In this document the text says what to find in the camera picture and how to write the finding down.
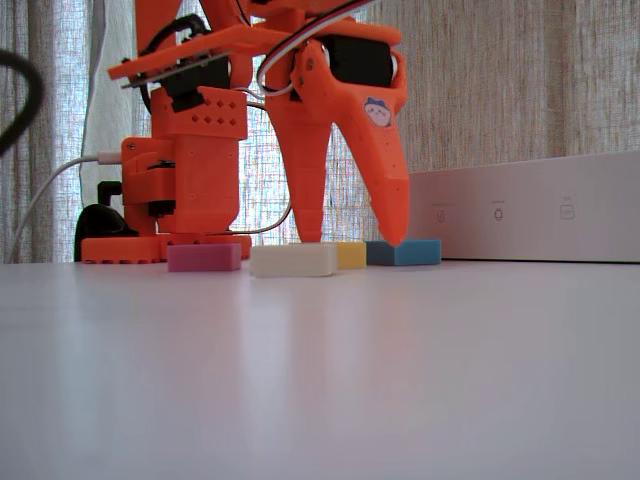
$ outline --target pink block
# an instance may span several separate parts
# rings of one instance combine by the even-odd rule
[[[240,244],[170,245],[167,265],[170,272],[230,272],[240,270]]]

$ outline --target yellow block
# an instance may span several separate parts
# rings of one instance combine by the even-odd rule
[[[367,244],[364,242],[336,242],[338,250],[338,268],[366,268]]]

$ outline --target white block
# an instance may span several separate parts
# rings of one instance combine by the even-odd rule
[[[254,277],[327,277],[337,270],[338,253],[333,244],[305,243],[251,249],[249,271]]]

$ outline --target white cable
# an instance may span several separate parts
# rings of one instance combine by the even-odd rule
[[[215,233],[214,235],[258,235],[260,233],[265,233],[271,230],[275,230],[280,225],[282,225],[284,221],[289,217],[289,214],[291,213],[291,208],[292,208],[291,199],[289,199],[289,203],[287,203],[287,208],[285,209],[284,213],[280,216],[278,220],[276,220],[274,224],[269,225],[268,227],[258,228],[256,230],[232,230],[229,232]]]
[[[246,87],[236,87],[234,88],[234,90],[238,91],[238,92],[244,92],[247,93],[249,95],[251,95],[253,98],[255,98],[256,100],[260,101],[260,102],[264,102],[264,97],[261,95],[258,95],[257,93],[255,93],[253,90],[251,90],[250,88],[246,88]]]
[[[273,54],[267,55],[264,62],[262,63],[262,65],[260,65],[260,68],[258,69],[258,72],[257,72],[258,87],[260,87],[260,91],[264,94],[264,96],[276,97],[279,95],[284,95],[285,93],[288,93],[291,90],[293,90],[292,83],[289,83],[289,85],[287,85],[286,87],[281,88],[279,90],[275,90],[275,91],[269,90],[264,85],[267,72],[278,60],[281,60],[285,55],[291,52],[294,48],[296,48],[302,42],[304,42],[305,40],[308,40],[309,38],[314,36],[316,33],[324,30],[332,23],[335,23],[339,20],[342,20],[343,18],[350,16],[356,10],[359,10],[365,5],[368,5],[374,1],[377,1],[377,0],[362,0],[362,1],[347,2],[333,9],[331,12],[328,12],[325,15],[321,15],[320,17],[318,17],[318,19],[311,21],[310,24],[303,26],[297,32],[292,33],[291,36],[287,39],[287,41],[284,44],[282,44],[279,47],[276,47],[277,50]],[[349,3],[353,3],[354,5],[350,8],[345,8],[344,11],[339,11],[340,9],[346,7],[346,5]]]
[[[49,178],[45,180],[45,182],[42,184],[42,186],[38,189],[36,194],[31,199],[31,202],[27,207],[27,212],[22,217],[22,220],[20,220],[20,224],[18,225],[18,228],[16,229],[16,233],[13,236],[13,241],[11,242],[11,246],[9,247],[9,256],[4,261],[5,264],[11,263],[15,258],[16,252],[18,250],[18,242],[20,241],[20,237],[22,236],[22,231],[24,230],[24,227],[27,225],[27,222],[29,221],[29,217],[33,213],[33,210],[36,204],[38,203],[38,201],[40,200],[40,197],[42,197],[44,192],[47,191],[47,189],[53,183],[56,177],[71,167],[74,167],[81,163],[91,163],[91,162],[98,162],[101,165],[116,165],[120,163],[120,153],[119,152],[103,152],[103,153],[99,153],[97,156],[80,157],[80,158],[76,158],[75,160],[71,160],[70,162],[67,162],[63,165],[60,165],[58,168],[56,168],[53,171],[53,173],[49,176]]]

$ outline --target icon on device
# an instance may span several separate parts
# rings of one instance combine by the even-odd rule
[[[560,218],[562,220],[573,220],[576,218],[576,207],[573,205],[560,206]]]

